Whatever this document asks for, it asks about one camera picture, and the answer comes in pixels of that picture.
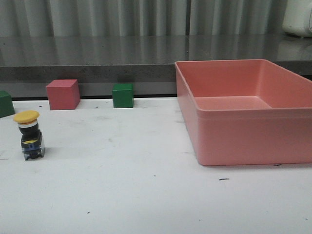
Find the pink plastic bin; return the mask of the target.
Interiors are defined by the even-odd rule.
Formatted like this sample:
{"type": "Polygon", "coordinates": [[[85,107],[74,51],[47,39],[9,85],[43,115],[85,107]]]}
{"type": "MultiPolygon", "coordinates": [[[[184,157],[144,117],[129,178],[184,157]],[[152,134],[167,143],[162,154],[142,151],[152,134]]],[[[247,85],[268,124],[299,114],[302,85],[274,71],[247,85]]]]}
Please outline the pink plastic bin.
{"type": "Polygon", "coordinates": [[[201,165],[311,162],[310,80],[264,59],[178,61],[175,70],[201,165]]]}

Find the green block far left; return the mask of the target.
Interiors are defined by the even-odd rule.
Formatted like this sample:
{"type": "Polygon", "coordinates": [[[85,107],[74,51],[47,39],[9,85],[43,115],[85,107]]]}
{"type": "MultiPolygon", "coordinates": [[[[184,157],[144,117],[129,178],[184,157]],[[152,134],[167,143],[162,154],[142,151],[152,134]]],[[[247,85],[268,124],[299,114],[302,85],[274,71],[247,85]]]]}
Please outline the green block far left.
{"type": "Polygon", "coordinates": [[[6,91],[0,91],[0,118],[15,114],[11,95],[6,91]]]}

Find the white appliance in background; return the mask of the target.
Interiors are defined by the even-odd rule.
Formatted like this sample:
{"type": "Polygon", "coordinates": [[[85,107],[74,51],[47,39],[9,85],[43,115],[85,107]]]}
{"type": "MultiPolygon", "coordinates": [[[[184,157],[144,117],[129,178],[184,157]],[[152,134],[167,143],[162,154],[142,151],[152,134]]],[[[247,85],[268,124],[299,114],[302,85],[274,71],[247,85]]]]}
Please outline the white appliance in background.
{"type": "Polygon", "coordinates": [[[285,33],[312,37],[312,0],[288,0],[282,23],[285,33]]]}

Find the green cube block centre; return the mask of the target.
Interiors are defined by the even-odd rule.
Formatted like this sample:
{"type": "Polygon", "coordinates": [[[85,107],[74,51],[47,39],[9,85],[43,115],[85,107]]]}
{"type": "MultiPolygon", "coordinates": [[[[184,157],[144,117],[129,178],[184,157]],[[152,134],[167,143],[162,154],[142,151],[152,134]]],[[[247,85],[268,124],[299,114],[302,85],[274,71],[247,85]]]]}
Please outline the green cube block centre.
{"type": "Polygon", "coordinates": [[[113,86],[113,107],[114,108],[133,108],[134,90],[132,83],[117,83],[113,86]]]}

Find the pink cube block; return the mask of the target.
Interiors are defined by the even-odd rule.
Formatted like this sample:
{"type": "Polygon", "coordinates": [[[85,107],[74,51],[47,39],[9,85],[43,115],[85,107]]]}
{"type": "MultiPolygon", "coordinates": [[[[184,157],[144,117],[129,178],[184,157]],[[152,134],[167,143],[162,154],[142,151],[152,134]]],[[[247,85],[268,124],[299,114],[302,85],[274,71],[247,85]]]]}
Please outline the pink cube block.
{"type": "Polygon", "coordinates": [[[77,79],[56,79],[46,86],[51,110],[74,110],[80,103],[77,79]]]}

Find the dark grey counter shelf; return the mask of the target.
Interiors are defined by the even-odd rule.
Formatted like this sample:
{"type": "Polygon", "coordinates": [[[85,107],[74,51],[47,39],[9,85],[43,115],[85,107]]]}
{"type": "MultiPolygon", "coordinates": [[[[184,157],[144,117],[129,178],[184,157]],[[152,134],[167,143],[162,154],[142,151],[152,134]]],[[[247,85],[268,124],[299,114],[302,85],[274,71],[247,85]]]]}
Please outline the dark grey counter shelf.
{"type": "Polygon", "coordinates": [[[115,83],[136,97],[176,95],[175,62],[266,59],[312,77],[312,41],[283,34],[8,37],[0,40],[0,88],[14,99],[46,99],[55,79],[77,79],[83,98],[105,98],[115,83]]]}

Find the yellow push button switch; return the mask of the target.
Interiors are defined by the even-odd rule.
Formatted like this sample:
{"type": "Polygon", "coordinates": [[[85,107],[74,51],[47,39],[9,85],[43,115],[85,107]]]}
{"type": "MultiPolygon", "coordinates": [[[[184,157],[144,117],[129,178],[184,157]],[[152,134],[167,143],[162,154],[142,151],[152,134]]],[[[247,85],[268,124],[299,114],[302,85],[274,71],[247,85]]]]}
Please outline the yellow push button switch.
{"type": "Polygon", "coordinates": [[[43,135],[39,129],[38,117],[38,111],[28,110],[15,114],[13,118],[22,134],[20,144],[25,160],[44,157],[45,154],[43,135]]]}

